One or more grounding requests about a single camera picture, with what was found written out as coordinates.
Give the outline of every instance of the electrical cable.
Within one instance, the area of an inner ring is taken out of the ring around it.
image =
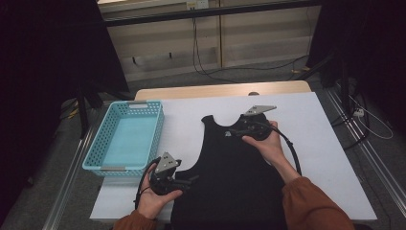
[[[66,110],[68,110],[75,102],[77,99],[72,100],[70,103],[66,104],[64,107],[60,109],[60,113],[64,113]]]
[[[149,164],[146,166],[146,169],[144,170],[143,175],[142,175],[142,177],[141,177],[141,179],[140,179],[140,183],[138,184],[137,194],[135,195],[135,200],[134,200],[135,209],[138,209],[138,205],[140,204],[141,194],[147,189],[147,188],[145,188],[145,189],[143,189],[143,190],[141,191],[141,187],[143,186],[143,183],[144,183],[144,178],[146,177],[149,168],[150,168],[154,163],[158,164],[160,160],[161,160],[161,157],[159,156],[159,157],[156,158],[155,160],[152,160],[151,162],[149,162]]]
[[[289,139],[275,126],[260,123],[260,122],[250,122],[250,123],[254,123],[254,124],[257,124],[262,127],[267,127],[273,131],[276,131],[278,134],[280,134],[280,136],[284,139],[287,146],[289,147],[290,152],[292,153],[293,160],[295,161],[296,171],[298,172],[299,175],[302,175],[301,164],[299,163],[298,154],[296,153],[295,148],[293,148],[293,143],[291,141],[289,141]]]
[[[79,114],[79,109],[78,109],[77,112],[74,112],[74,113],[69,114],[68,116],[59,118],[59,120],[65,120],[65,119],[67,119],[67,118],[73,118],[73,117],[75,117],[75,116],[78,115],[78,114]]]
[[[389,140],[391,138],[394,137],[394,133],[392,132],[392,130],[382,121],[380,120],[378,117],[376,117],[375,115],[373,115],[370,111],[368,111],[367,108],[363,107],[361,104],[359,104],[352,96],[350,96],[350,98],[359,106],[359,108],[362,108],[365,112],[367,112],[367,114],[365,116],[368,116],[368,114],[370,114],[371,116],[373,116],[378,122],[380,122],[386,129],[388,129],[391,132],[391,135],[389,137],[384,137],[384,136],[380,136],[377,133],[375,133],[374,131],[371,130],[371,128],[369,126],[367,126],[366,124],[364,124],[360,117],[358,116],[358,120],[361,123],[361,125],[366,128],[370,133],[372,133],[373,135],[381,138],[381,139],[385,139],[385,140]]]
[[[309,29],[308,44],[307,44],[307,51],[306,51],[307,55],[309,55],[309,53],[310,53],[311,36],[313,35],[313,32],[311,30],[310,19],[308,18],[308,9],[309,9],[309,7],[307,7],[307,9],[305,10],[305,16],[307,18],[308,29]]]
[[[333,124],[333,123],[335,123],[335,122],[337,122],[340,118],[342,118],[343,116],[342,115],[340,115],[340,116],[338,116],[338,117],[336,117],[335,119],[333,119],[331,122],[329,122],[331,125]]]
[[[222,71],[228,71],[228,70],[259,70],[259,71],[266,71],[266,70],[274,70],[274,69],[280,69],[283,68],[285,66],[288,66],[290,64],[293,64],[302,59],[302,58],[307,58],[308,55],[304,55],[301,57],[297,57],[292,61],[287,62],[286,64],[280,65],[280,66],[275,66],[275,67],[269,67],[269,68],[253,68],[253,67],[232,67],[232,68],[222,68],[222,69],[218,69],[218,70],[213,70],[211,72],[208,72],[206,70],[203,69],[201,61],[200,61],[200,55],[199,55],[199,47],[198,47],[198,41],[197,41],[197,24],[196,24],[196,20],[195,18],[192,19],[192,23],[193,23],[193,67],[194,70],[196,71],[196,73],[200,74],[200,75],[204,75],[207,76],[213,80],[219,80],[219,81],[228,81],[228,82],[232,82],[232,83],[238,83],[234,80],[225,80],[225,79],[219,79],[219,78],[214,78],[213,76],[211,76],[212,74],[218,73],[218,72],[222,72]],[[196,67],[195,64],[195,56],[197,56],[199,65],[200,65],[200,69],[201,71],[199,71]]]
[[[290,81],[294,76],[295,76],[295,62],[292,63],[292,74],[290,75],[290,78],[288,78],[286,81]]]
[[[283,135],[283,133],[281,133],[280,130],[277,129],[275,126],[271,126],[271,127],[274,131],[276,131],[277,133],[280,134],[280,136],[284,139],[286,144],[289,146],[289,149],[293,156],[293,160],[295,161],[296,171],[298,172],[299,175],[302,175],[302,169],[301,169],[301,165],[299,163],[298,154],[296,153],[295,148],[293,148],[293,143],[291,141],[289,141],[289,139],[285,135]]]
[[[209,78],[212,79],[212,80],[219,80],[219,81],[227,81],[227,82],[231,82],[231,83],[238,83],[238,82],[236,82],[236,81],[234,81],[234,80],[225,80],[225,79],[214,78],[214,77],[211,76],[211,74],[207,73],[207,72],[203,69],[203,66],[202,66],[202,63],[201,63],[201,60],[200,60],[200,55],[199,55],[199,45],[198,45],[198,42],[197,42],[197,25],[196,25],[196,19],[193,18],[193,19],[192,19],[192,22],[193,22],[193,67],[194,67],[194,70],[195,70],[198,74],[200,74],[200,75],[205,75],[205,76],[209,77]],[[200,69],[202,70],[202,72],[198,71],[197,68],[196,68],[196,64],[195,64],[195,61],[194,61],[195,51],[196,51],[196,53],[197,53],[197,59],[198,59],[198,61],[199,61]]]
[[[362,101],[363,101],[364,106],[367,107],[367,102],[366,102],[366,100],[365,100],[364,95],[363,95],[363,94],[360,94],[360,95],[361,95],[361,98],[362,98]],[[369,130],[369,127],[370,127],[370,117],[368,116],[368,114],[366,114],[366,115],[364,116],[364,119],[365,119],[365,123],[366,123],[366,129],[362,132],[362,133],[363,133],[362,136],[361,136],[356,142],[354,142],[354,143],[352,143],[351,145],[349,145],[349,146],[343,148],[343,150],[349,150],[349,149],[355,147],[356,145],[358,145],[359,143],[361,143],[362,141],[364,141],[365,139],[367,139],[367,137],[370,135],[370,130]]]

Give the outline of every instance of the sleeveless black garment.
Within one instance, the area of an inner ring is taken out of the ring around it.
[[[175,199],[173,229],[286,229],[284,183],[276,169],[256,148],[230,135],[228,129],[238,129],[238,122],[220,126],[213,116],[202,122],[205,133],[198,161],[175,175],[176,179],[199,178]]]

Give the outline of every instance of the aluminum rail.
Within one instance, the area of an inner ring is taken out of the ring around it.
[[[337,93],[331,93],[330,91],[327,91],[327,96],[331,100],[337,112],[339,114],[345,114],[343,108],[340,106],[341,101]],[[345,124],[352,137],[355,140],[359,140],[359,138],[361,138],[361,136],[363,135],[362,128],[353,119],[347,120],[346,115],[342,116],[342,119],[343,121],[346,121]],[[364,140],[359,143],[358,146],[367,157],[373,170],[376,172],[379,179],[382,181],[388,193],[391,195],[395,204],[399,208],[400,212],[403,214],[403,217],[406,218],[406,193],[404,189],[386,167],[385,163],[379,157],[379,154],[373,148],[370,141]]]
[[[314,7],[322,5],[322,2],[323,2],[322,0],[296,0],[296,1],[283,1],[264,4],[244,5],[244,6],[219,7],[195,11],[175,11],[146,16],[108,18],[104,19],[104,25],[107,27],[116,27],[133,24],[143,24],[149,22],[171,21],[171,20],[218,16],[235,13],[266,12],[283,9]]]
[[[89,116],[95,118],[97,122],[102,116],[101,110],[92,109],[92,111],[89,113]],[[56,230],[59,226],[63,212],[65,211],[66,204],[74,188],[74,183],[78,176],[81,163],[86,155],[86,151],[91,145],[91,140],[96,135],[97,129],[97,126],[90,126],[85,137],[83,139],[80,139],[72,163],[69,167],[68,172],[66,173],[65,179],[63,180],[54,205],[51,209],[50,214],[45,220],[45,224],[42,227],[42,230]]]

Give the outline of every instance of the black cable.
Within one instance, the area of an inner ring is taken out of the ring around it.
[[[278,134],[280,134],[280,136],[284,139],[284,141],[286,142],[287,146],[289,147],[289,149],[292,153],[293,160],[295,161],[296,171],[298,172],[299,175],[302,175],[302,170],[301,170],[301,165],[299,163],[298,154],[296,153],[295,148],[293,148],[293,143],[291,141],[289,141],[289,139],[275,126],[260,123],[260,122],[250,122],[250,123],[254,123],[254,124],[257,124],[262,127],[267,127],[271,130],[276,131]]]
[[[293,156],[293,160],[295,161],[295,165],[296,165],[296,171],[298,172],[299,175],[302,175],[302,170],[301,170],[301,165],[299,163],[299,158],[298,158],[298,154],[295,151],[295,148],[293,148],[293,143],[291,141],[289,141],[289,139],[283,135],[283,133],[280,132],[279,129],[277,129],[275,126],[271,126],[272,130],[276,131],[277,133],[280,134],[280,136],[284,139],[284,141],[286,142],[286,144],[289,146],[289,149],[292,153]]]
[[[192,19],[192,23],[193,23],[193,59],[192,59],[192,61],[193,61],[194,70],[196,71],[196,73],[198,73],[200,75],[205,75],[205,76],[207,76],[207,77],[209,77],[209,78],[211,78],[213,80],[220,80],[220,81],[228,81],[228,82],[232,82],[232,83],[238,83],[238,82],[236,82],[234,80],[225,80],[225,79],[214,78],[211,75],[215,74],[215,73],[218,73],[218,72],[227,71],[227,70],[259,70],[259,71],[266,71],[266,70],[280,69],[280,68],[283,68],[283,67],[288,66],[290,64],[294,64],[296,61],[298,61],[298,60],[300,60],[302,58],[307,58],[308,57],[308,55],[297,57],[296,59],[294,59],[292,61],[289,61],[286,64],[283,64],[283,65],[280,65],[280,66],[275,66],[275,67],[270,67],[270,68],[233,67],[233,68],[222,68],[222,69],[214,70],[212,72],[208,72],[208,71],[203,69],[201,61],[200,61],[199,47],[198,47],[198,42],[197,42],[197,24],[196,24],[195,18]],[[198,58],[198,61],[199,61],[201,71],[197,70],[197,68],[196,68],[195,59],[194,59],[194,57],[196,55],[197,55],[197,58]]]
[[[60,113],[64,113],[66,110],[68,110],[75,102],[77,101],[77,99],[72,100],[70,103],[68,103],[67,105],[65,105],[64,107],[62,107],[60,109]]]
[[[65,120],[65,119],[67,119],[67,118],[70,118],[70,117],[75,117],[76,115],[78,115],[79,114],[79,109],[78,109],[78,112],[75,112],[74,114],[69,114],[68,116],[65,116],[65,117],[61,117],[61,118],[59,118],[59,120]]]
[[[332,120],[331,122],[329,122],[331,125],[333,124],[333,123],[335,123],[335,122],[337,122],[340,118],[342,118],[343,116],[342,115],[340,115],[340,116],[338,116],[337,118],[335,118],[334,120]]]
[[[138,185],[137,194],[135,195],[135,200],[134,200],[135,209],[138,209],[138,205],[140,204],[141,194],[146,190],[146,189],[143,189],[143,190],[140,192],[141,187],[143,186],[143,183],[144,183],[144,178],[146,177],[149,168],[150,168],[151,165],[153,165],[154,163],[157,163],[157,164],[158,164],[160,160],[161,160],[161,157],[158,157],[158,158],[156,158],[155,160],[152,160],[151,162],[149,162],[149,164],[146,166],[146,169],[144,170],[143,175],[142,175],[142,177],[141,177],[141,179],[140,179],[140,184]]]
[[[192,22],[193,22],[193,67],[194,67],[194,70],[195,70],[198,74],[200,74],[200,75],[205,75],[205,76],[209,77],[209,78],[212,79],[212,80],[219,80],[219,81],[227,81],[227,82],[231,82],[231,83],[238,83],[238,82],[236,82],[236,81],[234,81],[234,80],[225,80],[225,79],[214,78],[214,77],[211,76],[211,74],[207,73],[207,72],[203,69],[202,63],[201,63],[201,61],[200,61],[199,45],[198,45],[198,42],[197,42],[197,25],[196,25],[196,19],[193,18],[193,19],[192,19]],[[195,61],[194,61],[194,57],[195,57],[195,51],[194,51],[194,50],[196,50],[197,59],[198,59],[198,61],[199,61],[200,69],[202,70],[202,72],[198,71],[197,68],[196,68],[196,64],[195,64]]]
[[[295,62],[292,63],[292,74],[286,81],[290,81],[295,76]]]
[[[361,95],[361,99],[362,99],[362,101],[363,101],[364,108],[367,109],[368,106],[367,106],[367,102],[366,102],[366,100],[365,100],[365,97],[364,97],[364,95],[363,95],[361,92],[360,92],[360,95]],[[362,132],[362,133],[363,133],[362,136],[361,136],[357,141],[355,141],[354,143],[352,143],[351,145],[349,145],[349,146],[347,146],[347,147],[344,147],[343,150],[349,150],[349,149],[351,149],[351,148],[357,146],[358,144],[360,144],[361,142],[363,142],[365,139],[367,139],[367,137],[370,135],[370,116],[369,116],[368,113],[365,113],[365,114],[364,114],[364,120],[365,120],[365,127],[366,127],[366,128],[365,128],[365,130]]]
[[[308,23],[308,30],[309,30],[309,35],[308,35],[308,44],[307,44],[307,51],[306,54],[308,55],[308,53],[310,52],[310,43],[311,43],[311,35],[313,34],[313,32],[311,31],[311,23],[310,23],[310,19],[308,18],[308,8],[305,10],[305,16],[307,18],[307,23]]]
[[[348,122],[349,120],[351,120],[352,119],[352,116],[347,116],[347,118],[346,119],[344,119],[343,121],[341,121],[341,122],[339,122],[339,123],[336,123],[336,124],[331,124],[331,126],[332,127],[338,127],[338,126],[340,126],[340,125],[342,125],[342,124],[344,124],[344,123],[346,123],[346,122]]]

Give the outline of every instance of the black curtain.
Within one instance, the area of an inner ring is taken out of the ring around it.
[[[342,78],[358,80],[358,89],[367,93],[385,112],[394,127],[406,132],[405,72],[406,23],[400,0],[325,1],[310,48],[308,67],[329,54],[334,58],[322,70],[323,86]]]
[[[2,223],[78,84],[128,88],[95,0],[0,0],[0,78]]]

